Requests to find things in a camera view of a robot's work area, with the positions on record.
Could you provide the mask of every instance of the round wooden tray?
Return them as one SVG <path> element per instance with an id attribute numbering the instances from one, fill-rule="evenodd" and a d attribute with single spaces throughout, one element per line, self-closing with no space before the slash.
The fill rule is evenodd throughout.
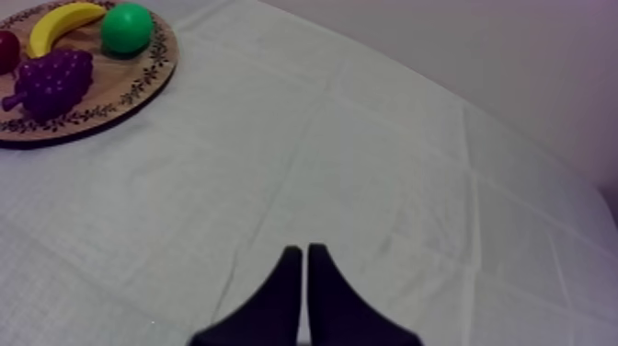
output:
<path id="1" fill-rule="evenodd" d="M 34 25 L 54 8 L 74 1 L 60 1 L 23 10 L 0 22 L 0 29 L 14 32 L 21 43 L 22 61 Z M 90 1 L 110 9 L 115 1 Z M 98 133 L 134 114 L 155 97 L 174 72 L 178 57 L 176 37 L 158 15 L 149 46 L 132 58 L 114 59 L 101 51 L 101 20 L 61 37 L 54 48 L 91 52 L 94 83 L 82 102 L 70 112 L 45 123 L 29 119 L 21 106 L 9 112 L 0 109 L 0 146 L 33 148 L 64 143 Z M 16 77 L 0 75 L 0 98 L 13 94 Z"/>

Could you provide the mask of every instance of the wall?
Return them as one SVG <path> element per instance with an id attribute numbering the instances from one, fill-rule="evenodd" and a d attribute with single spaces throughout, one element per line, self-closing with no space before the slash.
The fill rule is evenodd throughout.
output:
<path id="1" fill-rule="evenodd" d="M 597 184 L 618 177 L 618 2 L 263 0 L 467 98 Z"/>

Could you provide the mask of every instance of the toy banana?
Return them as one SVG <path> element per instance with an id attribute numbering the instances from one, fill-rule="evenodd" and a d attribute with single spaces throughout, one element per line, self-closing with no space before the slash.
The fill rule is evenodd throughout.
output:
<path id="1" fill-rule="evenodd" d="M 52 10 L 30 32 L 28 56 L 39 58 L 47 54 L 63 34 L 103 17 L 106 12 L 105 7 L 90 3 L 73 3 Z"/>

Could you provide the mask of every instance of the tablecloth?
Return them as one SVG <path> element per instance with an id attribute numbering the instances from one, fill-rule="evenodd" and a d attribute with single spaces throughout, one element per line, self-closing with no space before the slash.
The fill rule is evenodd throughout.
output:
<path id="1" fill-rule="evenodd" d="M 616 344 L 618 234 L 588 182 L 277 8 L 143 3 L 177 34 L 165 91 L 96 136 L 0 151 L 0 345 L 184 345 L 310 242 L 428 346 Z"/>

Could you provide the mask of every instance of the purple grapes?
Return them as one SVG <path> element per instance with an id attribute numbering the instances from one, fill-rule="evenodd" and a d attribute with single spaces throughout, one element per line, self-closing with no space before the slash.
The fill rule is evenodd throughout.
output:
<path id="1" fill-rule="evenodd" d="M 92 54 L 54 50 L 19 67 L 15 95 L 2 99 L 5 111 L 23 104 L 35 121 L 59 117 L 82 101 L 92 84 Z"/>

